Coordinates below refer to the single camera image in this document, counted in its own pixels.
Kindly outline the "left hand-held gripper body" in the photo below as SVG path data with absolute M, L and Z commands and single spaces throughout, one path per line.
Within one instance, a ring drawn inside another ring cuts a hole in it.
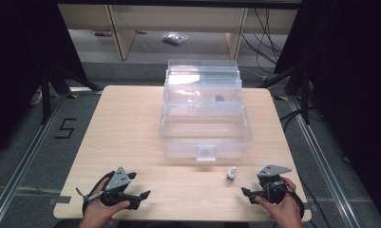
M 128 200 L 129 210 L 137 210 L 141 200 L 139 196 L 127 195 L 124 190 L 132 180 L 127 176 L 128 173 L 120 166 L 116 171 L 112 172 L 112 176 L 108 183 L 103 187 L 104 193 L 101 195 L 101 202 L 106 206 L 118 204 L 121 201 Z

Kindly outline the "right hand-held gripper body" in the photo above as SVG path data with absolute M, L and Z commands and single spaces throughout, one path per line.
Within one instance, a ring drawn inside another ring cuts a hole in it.
M 291 171 L 292 169 L 288 167 L 267 164 L 257 172 L 262 187 L 259 195 L 271 203 L 281 203 L 287 191 L 287 184 L 280 175 Z

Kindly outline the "clear plastic storage box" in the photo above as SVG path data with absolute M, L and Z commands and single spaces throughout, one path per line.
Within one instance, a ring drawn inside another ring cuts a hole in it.
M 217 102 L 218 95 L 225 101 Z M 168 158 L 210 162 L 241 157 L 253 141 L 253 131 L 237 63 L 170 60 L 159 138 Z

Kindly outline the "person's right hand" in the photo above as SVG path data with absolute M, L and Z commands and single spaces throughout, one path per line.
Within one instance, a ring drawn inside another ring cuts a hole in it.
M 295 184 L 288 178 L 282 179 L 288 185 L 288 193 L 280 204 L 272 204 L 260 196 L 255 196 L 255 201 L 269 212 L 268 220 L 275 221 L 280 228 L 303 228 L 299 204 L 291 195 L 295 191 Z

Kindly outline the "person's left hand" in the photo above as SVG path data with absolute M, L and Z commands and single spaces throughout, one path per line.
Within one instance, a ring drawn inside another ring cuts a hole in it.
M 99 199 L 91 201 L 84 212 L 79 228 L 102 228 L 114 223 L 113 216 L 130 205 L 128 200 L 112 206 L 104 205 Z

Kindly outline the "black tripod stand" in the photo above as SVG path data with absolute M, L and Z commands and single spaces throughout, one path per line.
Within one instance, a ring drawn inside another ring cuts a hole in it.
M 91 83 L 85 76 L 76 74 L 71 70 L 54 64 L 47 65 L 41 72 L 41 89 L 42 89 L 42 103 L 43 103 L 43 118 L 44 124 L 50 117 L 50 90 L 49 86 L 52 86 L 57 94 L 67 95 L 71 92 L 71 89 L 66 83 L 66 79 L 72 79 L 79 84 L 88 87 L 92 91 L 101 91 L 102 88 L 98 85 Z
M 258 85 L 257 88 L 268 88 L 269 86 L 272 86 L 287 77 L 289 77 L 289 81 L 285 87 L 285 92 L 288 95 L 295 95 L 297 91 L 301 89 L 301 108 L 298 110 L 298 113 L 302 115 L 302 119 L 305 121 L 305 124 L 309 124 L 309 74 L 305 69 L 304 64 L 295 64 L 294 66 L 291 66 L 289 69 L 279 73 L 271 80 Z

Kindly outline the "clear plastic bag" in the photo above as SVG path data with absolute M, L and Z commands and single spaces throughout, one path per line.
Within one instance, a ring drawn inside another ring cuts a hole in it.
M 185 42 L 188 36 L 179 32 L 167 32 L 162 36 L 162 40 L 166 43 L 179 45 Z

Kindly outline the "beige wooden shelf unit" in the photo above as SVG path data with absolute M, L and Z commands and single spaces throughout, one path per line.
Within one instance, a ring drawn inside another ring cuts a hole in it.
M 271 34 L 287 35 L 294 23 L 294 9 L 123 6 L 60 4 L 68 29 L 112 32 L 117 56 L 127 58 L 137 30 L 217 32 L 226 35 L 229 56 L 238 58 L 240 35 L 261 33 L 267 21 Z

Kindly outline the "aluminium floor rail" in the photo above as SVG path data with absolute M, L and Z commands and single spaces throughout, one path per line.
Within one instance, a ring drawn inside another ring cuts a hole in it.
M 302 116 L 302 107 L 298 103 L 295 96 L 289 98 L 290 106 L 293 111 L 297 112 L 297 122 L 304 135 L 307 144 L 314 156 L 314 160 L 317 163 L 318 169 L 325 181 L 329 192 L 333 198 L 333 201 L 342 217 L 345 226 L 347 228 L 361 228 L 360 223 L 352 209 L 351 204 L 348 202 L 346 195 L 344 194 L 335 174 L 330 167 L 315 135 L 308 123 L 306 123 L 304 117 Z
M 48 118 L 39 125 L 38 130 L 36 131 L 34 138 L 29 144 L 28 149 L 25 151 L 24 156 L 18 163 L 18 166 L 14 170 L 10 180 L 5 185 L 0 194 L 0 223 L 6 214 L 7 210 L 10 207 L 10 204 L 17 192 L 20 183 L 24 179 L 25 175 L 29 171 L 31 164 L 33 163 L 39 148 L 41 147 L 49 129 L 51 128 L 52 123 L 58 113 L 60 106 L 67 98 L 66 95 L 58 95 L 55 100 L 52 108 L 50 109 L 50 114 Z

